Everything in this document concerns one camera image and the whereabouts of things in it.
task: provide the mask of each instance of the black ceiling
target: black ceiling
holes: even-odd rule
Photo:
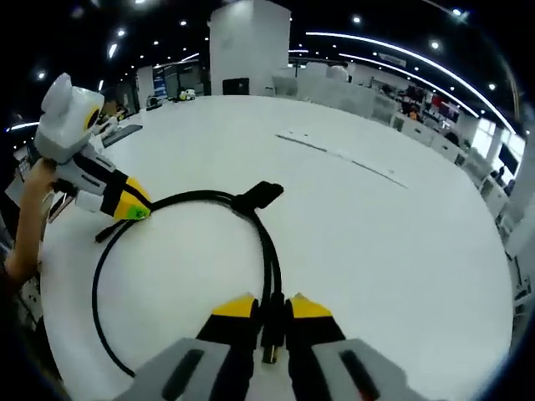
[[[75,84],[97,89],[101,79],[105,87],[116,84],[121,78],[133,77],[135,69],[131,66],[137,69],[165,63],[168,57],[176,61],[200,53],[201,61],[208,64],[206,22],[211,12],[224,3],[228,1],[145,0],[141,5],[136,5],[135,0],[9,2],[3,10],[4,20],[12,24],[3,27],[7,29],[3,37],[11,38],[3,61],[9,64],[5,73],[8,75],[4,75],[4,98],[11,106],[8,109],[24,120],[35,120],[40,99],[63,71],[71,74]],[[511,67],[522,99],[529,100],[532,95],[532,67],[528,60],[533,10],[528,2],[511,0],[507,6],[465,0],[276,3],[292,11],[291,48],[301,43],[329,56],[329,60],[347,61],[338,53],[369,57],[375,50],[400,56],[347,39],[307,37],[307,31],[348,33],[394,43],[462,76],[509,119],[514,119],[515,87],[504,65]],[[465,23],[448,14],[447,10],[453,8],[470,13]],[[361,24],[352,22],[354,15],[361,18]],[[181,20],[187,21],[185,27],[180,25]],[[125,29],[124,37],[117,37],[118,28]],[[441,42],[441,51],[430,48],[432,39]],[[111,43],[119,47],[115,56],[108,59]],[[473,94],[444,74],[406,56],[402,58],[407,60],[408,68],[419,66],[418,74],[423,78],[443,88],[453,85],[459,99],[474,109],[485,109]],[[36,79],[40,70],[47,72],[43,81]],[[497,85],[496,91],[488,89],[490,82]]]

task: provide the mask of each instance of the human hand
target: human hand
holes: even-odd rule
[[[52,190],[52,184],[56,180],[55,162],[41,158],[33,165],[27,179],[24,181],[24,188],[32,195],[45,196]]]

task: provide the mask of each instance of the window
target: window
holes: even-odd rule
[[[526,141],[518,135],[511,134],[507,129],[504,129],[502,131],[502,137],[500,138],[500,141],[503,145],[509,148],[514,158],[518,161],[518,167],[515,171],[515,174],[512,174],[507,167],[505,168],[505,173],[503,174],[502,179],[505,183],[508,183],[512,178],[515,178],[517,176],[518,170],[520,169],[520,161],[522,160],[522,156],[524,155]],[[503,166],[504,164],[500,160],[500,151],[498,151],[496,156],[494,156],[494,160],[492,161],[492,168],[498,171]]]
[[[496,124],[492,123],[488,119],[480,119],[477,126],[476,136],[472,141],[472,147],[476,148],[477,152],[483,156],[487,157],[488,150],[491,148],[492,136],[494,135],[494,130],[496,129]]]

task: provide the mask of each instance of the round white table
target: round white table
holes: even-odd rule
[[[144,128],[106,152],[153,200],[281,184],[284,194],[258,214],[286,296],[301,292],[330,308],[347,338],[402,367],[423,396],[469,399],[506,356],[512,287],[502,243],[474,185],[433,150],[373,121],[285,99],[200,98],[128,122]],[[276,136],[288,132],[372,160],[406,188]],[[132,380],[108,358],[91,313],[105,245],[94,235],[110,222],[69,206],[43,244],[44,322],[77,401],[113,398]],[[157,211],[115,245],[99,313],[111,347],[136,369],[195,337],[214,307],[261,290],[254,229],[221,206],[185,204]],[[287,363],[285,352],[277,366],[256,361],[247,399],[293,399]]]

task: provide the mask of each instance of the black cable plug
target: black cable plug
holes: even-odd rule
[[[284,307],[284,294],[274,293],[269,300],[266,310],[262,312],[264,330],[261,345],[264,348],[262,362],[276,363],[278,349],[284,345],[286,334],[286,309]]]

